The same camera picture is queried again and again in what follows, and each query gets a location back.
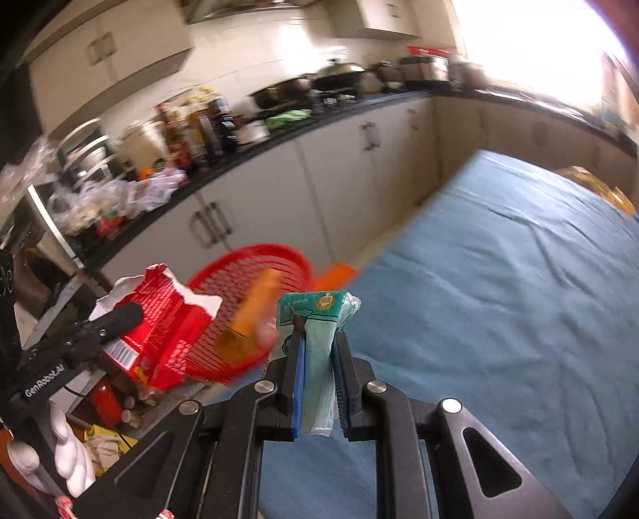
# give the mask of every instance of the white figurine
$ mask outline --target white figurine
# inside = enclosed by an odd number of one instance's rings
[[[66,422],[62,409],[51,401],[49,407],[51,431],[57,440],[54,450],[56,469],[58,474],[66,479],[69,493],[73,497],[78,497],[95,482],[93,464],[89,453]],[[7,451],[9,459],[24,479],[42,492],[54,493],[38,477],[40,457],[35,449],[25,443],[13,441],[7,445]]]

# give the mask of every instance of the torn red packaging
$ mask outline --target torn red packaging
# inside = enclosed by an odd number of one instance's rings
[[[187,355],[217,315],[222,299],[193,294],[166,265],[153,265],[143,276],[120,279],[111,293],[98,301],[94,313],[130,301],[142,306],[144,320],[108,344],[104,352],[144,385],[167,390],[183,382],[188,375]]]

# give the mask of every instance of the cabinet handle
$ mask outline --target cabinet handle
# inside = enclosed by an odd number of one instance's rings
[[[371,129],[371,125],[373,123],[366,123],[365,125],[362,125],[362,131],[364,132],[364,141],[365,141],[365,146],[364,146],[364,151],[372,151],[373,148],[375,147],[375,145],[373,144],[373,140],[371,139],[371,134],[370,134],[370,129]]]
[[[113,38],[113,33],[110,31],[100,38],[100,43],[104,50],[104,56],[102,59],[109,58],[118,51],[115,38]]]
[[[208,239],[202,238],[202,236],[196,231],[196,223],[200,222],[202,227],[206,231]],[[209,225],[206,218],[202,214],[202,211],[195,211],[191,217],[189,224],[191,232],[195,236],[196,240],[202,245],[203,249],[210,249],[215,244],[220,242],[220,237],[215,233],[215,230]]]
[[[386,4],[386,5],[389,8],[390,16],[392,18],[399,18],[399,12],[398,12],[399,10],[397,9],[397,6],[394,4]]]
[[[368,123],[371,128],[374,128],[374,132],[371,132],[371,135],[377,136],[371,143],[373,148],[381,148],[381,139],[380,133],[377,131],[377,125],[375,123]]]
[[[102,46],[100,45],[100,39],[93,40],[86,48],[87,55],[89,56],[89,63],[91,66],[97,65],[104,57],[102,56]]]
[[[601,162],[601,149],[599,146],[595,146],[592,150],[592,167],[599,169],[599,163]]]
[[[215,214],[217,215],[218,221],[222,224],[222,232],[220,233],[220,235],[221,236],[232,235],[233,228],[229,224],[229,221],[226,219],[226,216],[224,215],[224,212],[222,211],[222,208],[220,207],[220,205],[217,202],[211,202],[209,204],[209,207],[215,212]],[[217,226],[215,225],[215,220],[213,218],[211,218],[211,223],[215,226],[215,230],[219,232],[219,229],[217,229]]]
[[[417,123],[415,122],[415,118],[417,117],[417,111],[412,108],[409,108],[408,114],[410,115],[410,128],[412,130],[418,130],[419,127],[417,126]]]

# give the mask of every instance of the black device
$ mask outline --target black device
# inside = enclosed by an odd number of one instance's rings
[[[203,407],[188,400],[73,504],[79,519],[254,519],[265,441],[298,431],[304,337],[288,357],[231,399]],[[375,441],[378,519],[429,519],[420,452],[425,440],[441,519],[570,519],[545,489],[460,402],[408,398],[353,358],[340,332],[332,361],[340,422],[349,441]]]
[[[15,322],[15,280],[13,278],[13,256],[0,250],[0,377],[10,376],[20,362],[22,348],[20,334]]]
[[[15,326],[13,305],[0,311],[2,332],[9,334],[9,321],[13,320]],[[36,450],[43,469],[38,477],[56,495],[65,495],[68,489],[55,468],[56,440],[50,429],[49,398],[86,369],[104,345],[131,331],[142,318],[142,307],[127,303],[94,321],[78,323],[64,334],[44,339],[25,352],[18,339],[19,354],[13,349],[4,354],[11,364],[0,381],[0,421],[15,440]]]

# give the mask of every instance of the range hood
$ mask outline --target range hood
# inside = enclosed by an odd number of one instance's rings
[[[181,0],[189,24],[197,24],[226,16],[276,9],[297,9],[313,0]]]

